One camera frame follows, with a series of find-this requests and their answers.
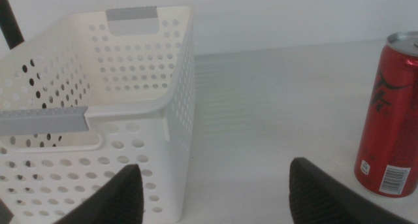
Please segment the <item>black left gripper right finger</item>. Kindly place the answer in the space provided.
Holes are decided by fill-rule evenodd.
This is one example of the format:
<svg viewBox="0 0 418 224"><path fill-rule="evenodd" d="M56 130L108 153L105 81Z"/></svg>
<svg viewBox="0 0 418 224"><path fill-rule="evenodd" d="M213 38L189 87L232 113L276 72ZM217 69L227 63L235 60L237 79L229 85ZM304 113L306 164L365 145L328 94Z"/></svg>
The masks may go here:
<svg viewBox="0 0 418 224"><path fill-rule="evenodd" d="M289 207L296 224L412 224L356 194L304 157L290 164Z"/></svg>

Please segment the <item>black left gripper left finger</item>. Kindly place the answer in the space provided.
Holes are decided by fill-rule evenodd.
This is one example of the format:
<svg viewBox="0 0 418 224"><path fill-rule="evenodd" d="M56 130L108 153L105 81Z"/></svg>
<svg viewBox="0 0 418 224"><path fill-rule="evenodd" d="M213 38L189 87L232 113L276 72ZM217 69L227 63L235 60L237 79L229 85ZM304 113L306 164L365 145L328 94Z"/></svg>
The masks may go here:
<svg viewBox="0 0 418 224"><path fill-rule="evenodd" d="M57 221L58 224L141 224L144 192L140 168L123 167L102 188Z"/></svg>

